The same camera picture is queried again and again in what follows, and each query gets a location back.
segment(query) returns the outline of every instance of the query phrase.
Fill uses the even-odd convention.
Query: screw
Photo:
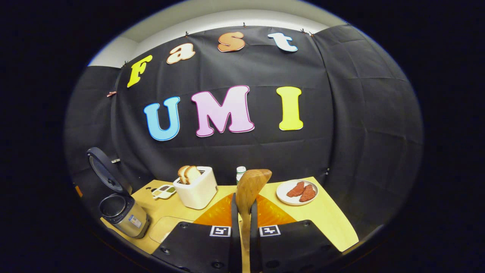
[[[212,267],[214,267],[214,268],[223,268],[224,267],[224,264],[221,263],[221,262],[213,262],[212,263]]]

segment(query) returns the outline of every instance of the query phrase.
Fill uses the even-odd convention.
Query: letter m
[[[229,131],[233,133],[249,132],[254,129],[254,123],[249,120],[246,96],[249,87],[237,85],[229,88],[222,106],[208,92],[203,91],[192,96],[192,101],[197,105],[199,118],[199,129],[196,134],[199,137],[208,137],[214,134],[214,129],[209,126],[209,119],[217,128],[219,133],[226,129],[227,120],[231,115]]]

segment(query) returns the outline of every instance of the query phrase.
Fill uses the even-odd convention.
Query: meat
[[[300,202],[306,202],[308,200],[311,200],[313,197],[315,197],[315,195],[317,195],[317,193],[313,190],[313,187],[311,185],[308,185],[305,187],[305,190],[300,197]]]
[[[286,196],[288,197],[295,197],[295,196],[300,196],[302,195],[303,191],[305,190],[304,182],[298,182],[294,188],[292,188]]]

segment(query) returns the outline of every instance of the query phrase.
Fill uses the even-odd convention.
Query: spatula
[[[251,206],[261,189],[270,180],[273,173],[267,169],[247,170],[236,188],[236,205],[242,218],[241,240],[243,248],[249,251],[251,230]]]

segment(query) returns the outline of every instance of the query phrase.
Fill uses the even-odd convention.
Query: bottle
[[[239,183],[239,180],[241,179],[241,177],[243,176],[243,174],[245,172],[246,172],[246,167],[244,167],[244,166],[237,167],[237,169],[236,169],[236,185]]]

